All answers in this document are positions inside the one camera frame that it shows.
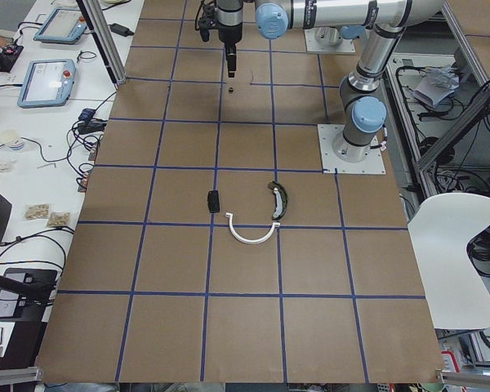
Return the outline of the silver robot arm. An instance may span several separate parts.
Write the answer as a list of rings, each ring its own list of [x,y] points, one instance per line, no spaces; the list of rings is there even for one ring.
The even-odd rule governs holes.
[[[381,75],[405,29],[442,8],[440,1],[256,1],[255,21],[263,38],[289,29],[361,26],[370,34],[356,65],[341,82],[346,124],[332,143],[344,162],[360,163],[386,120],[386,107],[374,96]]]

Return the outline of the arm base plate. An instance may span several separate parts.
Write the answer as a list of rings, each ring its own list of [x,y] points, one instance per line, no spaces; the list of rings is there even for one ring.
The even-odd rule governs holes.
[[[352,39],[345,39],[338,29],[318,27],[305,31],[305,46],[308,53],[354,55],[356,50]]]
[[[377,136],[373,136],[370,145],[353,146],[344,139],[344,127],[342,124],[317,126],[323,173],[385,175],[385,164]]]

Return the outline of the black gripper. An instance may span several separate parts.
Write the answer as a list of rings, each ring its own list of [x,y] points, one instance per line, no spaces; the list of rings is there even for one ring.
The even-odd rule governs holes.
[[[236,44],[241,41],[243,36],[243,24],[226,25],[220,21],[216,22],[218,37],[225,47],[225,59],[227,64],[228,77],[234,78],[237,69],[237,49]]]

